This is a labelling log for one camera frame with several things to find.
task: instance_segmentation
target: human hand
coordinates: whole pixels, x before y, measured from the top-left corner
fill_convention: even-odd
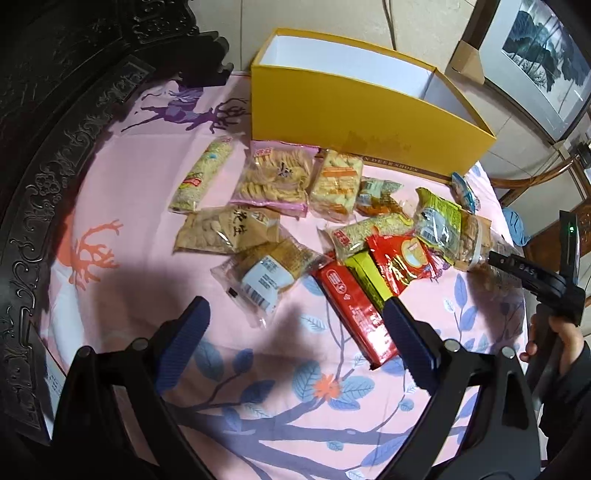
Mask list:
[[[530,327],[530,341],[525,346],[525,352],[519,355],[524,362],[529,362],[530,358],[534,356],[538,351],[538,345],[535,342],[535,324],[538,314],[534,314],[531,317]],[[579,358],[579,355],[583,351],[583,334],[581,329],[570,323],[564,317],[549,317],[548,324],[550,328],[555,331],[562,343],[564,344],[564,350],[560,357],[560,365],[558,366],[558,372],[560,375],[564,375],[569,371],[574,361]]]

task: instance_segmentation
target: yellow box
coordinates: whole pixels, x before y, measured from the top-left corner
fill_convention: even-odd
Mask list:
[[[252,64],[252,136],[367,155],[443,180],[465,174],[496,140],[437,68],[289,28],[275,30]]]

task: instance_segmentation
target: landscape painting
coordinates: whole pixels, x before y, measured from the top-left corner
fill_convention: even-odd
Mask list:
[[[590,68],[554,12],[541,0],[521,0],[502,47],[539,88],[562,120],[585,99]]]

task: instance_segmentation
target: blue cloth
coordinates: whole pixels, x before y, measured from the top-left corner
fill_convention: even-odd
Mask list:
[[[509,233],[511,234],[513,243],[518,247],[523,247],[530,241],[531,237],[525,234],[525,226],[519,213],[510,208],[503,208],[503,215],[509,226]]]

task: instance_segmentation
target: pink tablecloth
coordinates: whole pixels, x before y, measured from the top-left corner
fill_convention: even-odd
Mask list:
[[[212,472],[221,480],[374,478],[428,402],[401,360],[370,371],[311,278],[287,294],[268,329],[253,329],[210,275],[224,257],[172,254],[184,221],[167,211],[177,185],[215,135],[242,133],[202,205],[230,198],[249,143],[249,88],[244,76],[204,91],[179,91],[171,81],[142,95],[127,119],[112,126],[68,218],[41,334],[67,369],[79,346],[125,348],[201,295],[211,304],[211,326],[165,399]],[[404,173],[370,166],[363,173],[402,183],[410,205],[418,202],[417,186],[451,198],[444,185]],[[480,214],[509,238],[478,164],[467,179],[482,202]],[[320,249],[317,228],[324,220],[309,214],[281,222]],[[520,290],[490,293],[450,268],[437,282],[413,282],[401,298],[416,319],[467,349],[520,350],[525,343]],[[455,453],[475,394],[466,393],[439,461]],[[139,454],[149,459],[137,426],[128,427]]]

